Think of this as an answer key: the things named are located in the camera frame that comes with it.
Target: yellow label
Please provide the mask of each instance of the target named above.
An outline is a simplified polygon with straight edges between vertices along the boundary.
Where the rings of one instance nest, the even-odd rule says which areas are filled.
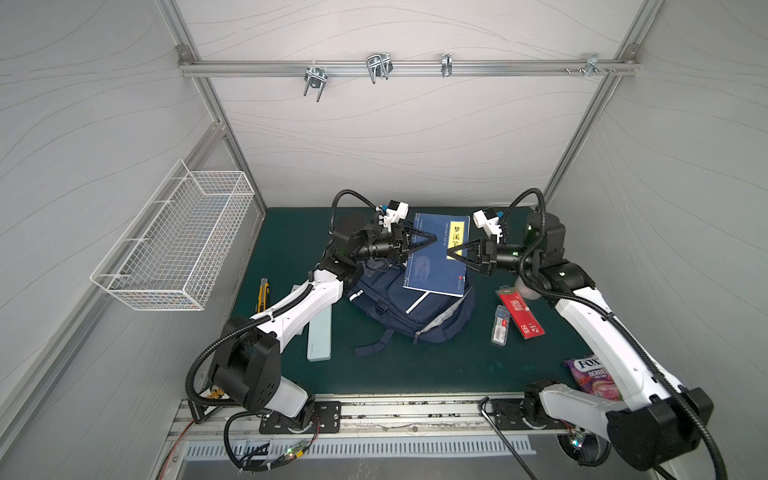
[[[448,248],[457,247],[464,243],[464,222],[451,222],[451,226],[448,231]],[[464,256],[464,250],[458,252],[462,257]],[[456,260],[455,258],[447,257],[449,260]]]

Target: metal hook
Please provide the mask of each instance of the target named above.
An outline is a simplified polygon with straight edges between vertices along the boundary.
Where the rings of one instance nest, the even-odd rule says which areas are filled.
[[[602,74],[608,74],[607,71],[603,70],[602,68],[598,67],[598,54],[592,55],[588,60],[586,65],[584,65],[583,68],[579,68],[579,71],[581,74],[585,77],[588,77],[589,75],[593,73],[602,73]]]
[[[450,77],[453,73],[453,55],[445,53],[440,61],[443,77]]]
[[[317,100],[320,101],[320,95],[323,94],[323,89],[326,86],[326,82],[328,81],[328,75],[326,75],[326,72],[322,68],[318,67],[309,67],[307,68],[306,72],[304,72],[304,80],[306,80],[306,85],[304,86],[304,96],[306,97],[306,93],[309,91],[310,87],[312,88],[318,88],[317,91]]]
[[[368,68],[368,74],[371,76],[371,81],[376,83],[376,75],[384,77],[385,80],[389,80],[389,72],[392,71],[392,59],[388,53],[375,53],[366,58],[366,67]]]

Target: light blue sharpening stone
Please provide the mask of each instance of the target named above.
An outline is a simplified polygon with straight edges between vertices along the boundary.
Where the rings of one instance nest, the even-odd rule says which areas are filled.
[[[310,320],[310,335],[306,342],[306,359],[321,362],[331,359],[331,306]]]

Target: vent grille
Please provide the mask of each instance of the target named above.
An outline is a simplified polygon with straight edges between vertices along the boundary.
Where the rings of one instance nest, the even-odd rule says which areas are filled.
[[[509,442],[520,455],[535,455],[527,435],[507,435]],[[293,437],[276,439],[270,443],[267,458],[277,458],[298,442]],[[232,442],[236,456],[252,452],[264,440],[240,440]],[[382,457],[487,457],[511,455],[504,443],[495,435],[467,435],[446,437],[409,437],[395,439],[317,439],[306,453],[306,458],[382,458]],[[185,460],[227,459],[221,441],[190,441]]]

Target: barcode label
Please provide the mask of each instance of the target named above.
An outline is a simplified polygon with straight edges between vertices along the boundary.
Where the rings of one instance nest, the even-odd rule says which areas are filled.
[[[493,327],[493,336],[491,341],[498,345],[507,344],[507,328],[509,323],[501,317],[496,317],[496,325]]]
[[[503,342],[505,337],[504,334],[505,334],[504,327],[501,325],[497,325],[496,328],[493,329],[493,341],[497,343]]]

